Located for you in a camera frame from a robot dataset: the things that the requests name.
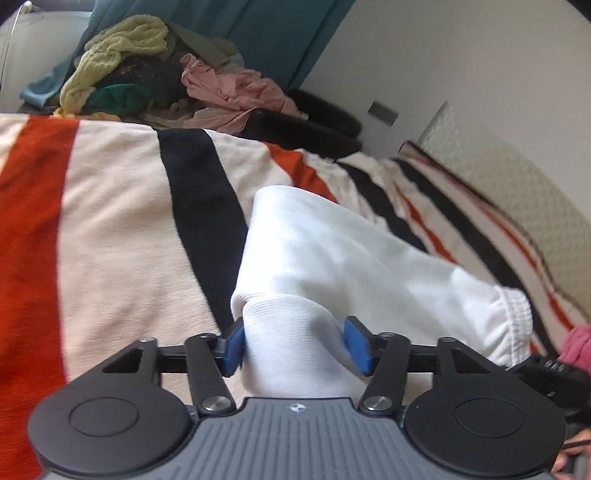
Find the yellow towel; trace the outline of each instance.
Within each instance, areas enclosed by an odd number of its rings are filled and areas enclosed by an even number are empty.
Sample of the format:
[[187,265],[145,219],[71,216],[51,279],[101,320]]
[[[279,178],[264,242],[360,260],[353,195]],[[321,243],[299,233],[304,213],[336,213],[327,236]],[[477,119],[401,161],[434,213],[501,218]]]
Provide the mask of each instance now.
[[62,110],[61,107],[58,107],[55,112],[53,112],[52,118],[77,118],[79,120],[109,120],[111,122],[121,122],[121,118],[117,115],[113,115],[112,113],[104,113],[104,112],[95,112],[90,115],[76,115],[75,113],[68,113]]
[[168,28],[158,17],[134,15],[103,30],[85,46],[76,71],[60,92],[64,112],[80,113],[93,85],[111,73],[131,54],[156,55],[166,50]]

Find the black device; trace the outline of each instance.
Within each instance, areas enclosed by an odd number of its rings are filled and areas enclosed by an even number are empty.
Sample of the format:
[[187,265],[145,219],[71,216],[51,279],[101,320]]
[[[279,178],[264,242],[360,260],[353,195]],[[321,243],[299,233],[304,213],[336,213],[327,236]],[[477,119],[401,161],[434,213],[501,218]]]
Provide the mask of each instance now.
[[[412,345],[355,317],[343,335],[372,376],[358,405],[247,398],[240,409],[222,376],[242,361],[241,321],[183,346],[140,339],[35,408],[44,478],[551,479],[565,416],[588,401],[587,373],[542,357],[508,371],[456,339]],[[193,407],[160,387],[165,372],[187,374]],[[432,372],[433,388],[404,408],[409,372]]]

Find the pink fabric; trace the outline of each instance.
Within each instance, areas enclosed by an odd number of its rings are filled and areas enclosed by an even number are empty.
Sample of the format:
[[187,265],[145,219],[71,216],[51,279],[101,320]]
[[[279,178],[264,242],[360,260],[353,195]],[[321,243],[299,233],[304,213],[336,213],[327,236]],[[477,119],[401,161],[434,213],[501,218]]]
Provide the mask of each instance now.
[[591,374],[591,325],[575,327],[569,332],[559,360]]
[[187,93],[209,107],[186,120],[185,128],[210,128],[235,134],[244,129],[250,111],[255,108],[307,118],[273,80],[262,79],[260,72],[244,69],[237,73],[218,73],[191,54],[185,55],[181,62],[185,65],[181,81]]

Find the orange stripe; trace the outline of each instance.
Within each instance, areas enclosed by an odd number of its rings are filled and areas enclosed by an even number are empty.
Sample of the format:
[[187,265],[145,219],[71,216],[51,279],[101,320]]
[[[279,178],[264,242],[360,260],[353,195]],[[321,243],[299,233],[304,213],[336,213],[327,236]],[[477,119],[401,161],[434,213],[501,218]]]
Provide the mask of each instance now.
[[402,200],[404,201],[404,203],[406,204],[407,209],[410,211],[411,218],[415,222],[417,222],[422,227],[423,230],[425,230],[425,233],[427,234],[427,236],[429,237],[429,240],[433,244],[433,247],[435,248],[435,252],[437,253],[437,255],[440,256],[441,258],[445,258],[446,260],[448,260],[454,264],[457,264],[457,260],[447,250],[447,248],[445,248],[443,246],[443,243],[441,242],[441,240],[439,240],[439,237],[437,235],[435,235],[435,233],[430,228],[428,228],[427,225],[425,225],[425,222],[423,221],[423,217],[418,212],[418,210],[414,207],[414,205],[410,202],[410,200],[408,200],[400,190],[397,189],[397,191],[398,191],[398,194],[400,195],[400,197],[402,198]]
[[304,162],[304,155],[295,150],[283,150],[278,145],[265,143],[271,158],[291,177],[294,187],[320,195],[331,202],[335,202],[335,196],[330,192],[326,183],[316,173],[316,170]]
[[27,440],[33,407],[64,385],[57,228],[78,121],[31,117],[0,174],[0,478],[40,474]]
[[[429,167],[431,167],[432,163],[428,158],[424,158],[421,156],[421,158],[416,158],[415,160],[420,161],[423,164],[428,165]],[[464,192],[466,192],[467,194],[469,194],[471,197],[473,196],[473,194],[467,189],[465,188],[464,185],[462,185],[460,182],[458,182],[456,179],[449,177],[446,175],[446,177],[449,179],[449,181],[451,183],[453,183],[456,187],[461,188]],[[539,266],[536,263],[536,261],[531,257],[527,247],[525,247],[521,241],[503,224],[501,223],[499,220],[497,220],[497,218],[492,215],[486,208],[484,208],[481,204],[480,204],[480,200],[476,199],[477,201],[475,202],[475,205],[477,206],[477,208],[484,213],[491,221],[493,221],[501,230],[503,230],[503,232],[505,232],[505,234],[507,235],[507,237],[509,238],[509,240],[511,240],[511,242],[523,253],[524,257],[527,259],[528,263],[530,264],[530,266],[538,271],[539,270]],[[548,300],[548,303],[550,304],[550,308],[552,309],[552,311],[554,312],[554,314],[556,315],[556,318],[558,318],[558,321],[568,330],[571,331],[574,326],[572,324],[572,322],[570,321],[568,315],[565,314],[565,312],[562,310],[562,308],[560,307],[560,305],[558,304],[558,302],[556,301],[556,299],[552,296],[552,293],[548,290],[548,288],[545,285],[542,285],[545,293],[546,293],[546,298]]]
[[[530,264],[530,266],[534,270],[538,271],[538,266],[537,266],[536,261],[530,256],[529,252],[527,251],[527,248],[521,243],[521,241],[519,241],[519,239],[505,225],[503,225],[503,223],[501,223],[499,220],[497,220],[497,218],[494,215],[492,215],[490,212],[488,212],[479,203],[476,206],[491,221],[493,221],[495,224],[497,224],[497,226],[501,230],[503,230],[503,232],[505,232],[505,234],[513,242],[513,244],[524,254],[524,256],[526,257],[526,259],[527,259],[528,263]],[[546,293],[546,298],[548,300],[548,303],[550,304],[550,308],[552,309],[552,311],[556,315],[556,318],[558,318],[558,321],[560,323],[562,323],[562,325],[568,331],[571,331],[574,328],[574,326],[571,323],[568,315],[566,315],[565,312],[562,310],[562,308],[560,307],[560,305],[558,304],[558,302],[556,301],[556,299],[552,296],[552,293],[548,290],[548,288],[546,288],[546,286],[543,285],[543,284],[542,284],[542,287],[543,287],[543,289],[544,289],[544,291]]]

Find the logo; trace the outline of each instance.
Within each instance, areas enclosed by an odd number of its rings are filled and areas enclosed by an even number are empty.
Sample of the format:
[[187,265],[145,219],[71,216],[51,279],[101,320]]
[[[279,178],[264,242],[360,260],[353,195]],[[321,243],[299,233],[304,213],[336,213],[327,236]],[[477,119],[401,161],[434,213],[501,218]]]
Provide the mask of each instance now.
[[306,409],[305,405],[302,405],[301,403],[294,403],[293,405],[290,405],[290,410],[295,412],[295,413],[302,413],[304,410]]

